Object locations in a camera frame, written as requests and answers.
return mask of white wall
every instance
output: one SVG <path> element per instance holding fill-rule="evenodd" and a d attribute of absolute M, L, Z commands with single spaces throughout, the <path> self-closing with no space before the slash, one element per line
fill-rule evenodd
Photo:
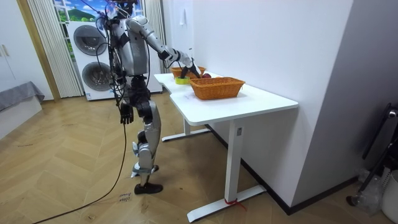
<path fill-rule="evenodd" d="M 352 1 L 193 1 L 194 58 L 298 101 L 247 119 L 243 159 L 291 205 Z M 228 140 L 224 123 L 212 124 Z"/>
<path fill-rule="evenodd" d="M 4 44 L 9 52 L 7 61 L 16 80 L 32 81 L 45 95 L 44 100 L 52 100 L 53 96 L 34 49 L 32 39 L 19 10 L 16 0 L 2 2 L 0 13 L 0 44 Z"/>
<path fill-rule="evenodd" d="M 393 0 L 354 2 L 293 204 L 354 177 L 380 113 L 398 103 L 397 12 Z M 380 137 L 368 160 L 390 140 Z"/>
<path fill-rule="evenodd" d="M 163 0 L 163 10 L 167 45 L 193 56 L 192 0 Z M 183 10 L 186 22 L 180 25 Z"/>

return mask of washing machine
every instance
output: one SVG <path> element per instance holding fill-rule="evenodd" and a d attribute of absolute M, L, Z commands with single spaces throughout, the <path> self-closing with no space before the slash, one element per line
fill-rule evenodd
<path fill-rule="evenodd" d="M 114 98 L 108 81 L 110 71 L 108 46 L 102 44 L 106 42 L 104 31 L 101 31 L 101 35 L 95 22 L 71 21 L 67 22 L 66 26 L 87 100 Z M 156 58 L 157 54 L 152 49 L 150 53 L 151 74 L 160 73 L 159 63 L 156 64 L 156 60 L 159 61 Z M 162 86 L 154 77 L 151 77 L 148 89 L 151 92 L 160 92 Z"/>

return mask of striped curtain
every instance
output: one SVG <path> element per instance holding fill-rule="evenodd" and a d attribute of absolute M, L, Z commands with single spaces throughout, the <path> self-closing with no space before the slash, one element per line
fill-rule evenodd
<path fill-rule="evenodd" d="M 162 12 L 162 2 L 160 0 L 141 0 L 141 6 L 144 11 L 144 16 L 148 18 L 153 30 L 165 44 L 165 32 L 164 32 L 164 21 Z M 159 60 L 161 73 L 168 73 L 167 69 L 163 66 L 161 60 Z"/>
<path fill-rule="evenodd" d="M 60 96 L 82 96 L 83 88 L 70 58 L 52 0 L 28 0 Z"/>

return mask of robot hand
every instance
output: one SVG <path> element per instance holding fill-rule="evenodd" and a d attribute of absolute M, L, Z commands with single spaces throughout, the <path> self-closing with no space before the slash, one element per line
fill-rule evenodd
<path fill-rule="evenodd" d="M 192 72 L 193 74 L 195 74 L 196 77 L 200 78 L 200 69 L 193 63 L 193 58 L 192 58 L 192 66 L 190 68 L 185 66 L 182 69 L 180 78 L 185 78 L 188 72 Z"/>
<path fill-rule="evenodd" d="M 121 103 L 120 105 L 120 123 L 129 124 L 134 121 L 134 114 L 132 112 L 132 106 Z"/>

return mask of orange basket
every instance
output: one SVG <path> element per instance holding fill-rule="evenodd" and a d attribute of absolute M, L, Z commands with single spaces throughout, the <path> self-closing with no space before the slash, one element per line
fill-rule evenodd
<path fill-rule="evenodd" d="M 181 70 L 180 67 L 173 67 L 173 68 L 171 68 L 171 70 L 172 70 L 172 73 L 174 75 L 174 78 L 177 78 L 177 77 L 181 76 L 182 70 Z M 206 68 L 199 67 L 199 70 L 200 70 L 199 76 L 201 78 L 201 76 L 203 75 L 203 72 L 205 72 Z M 188 73 L 187 73 L 187 75 L 185 77 L 189 77 L 190 79 L 198 78 L 194 73 L 192 73 L 190 71 L 188 71 Z"/>
<path fill-rule="evenodd" d="M 190 80 L 195 95 L 201 100 L 236 97 L 244 81 L 236 78 L 197 78 Z"/>

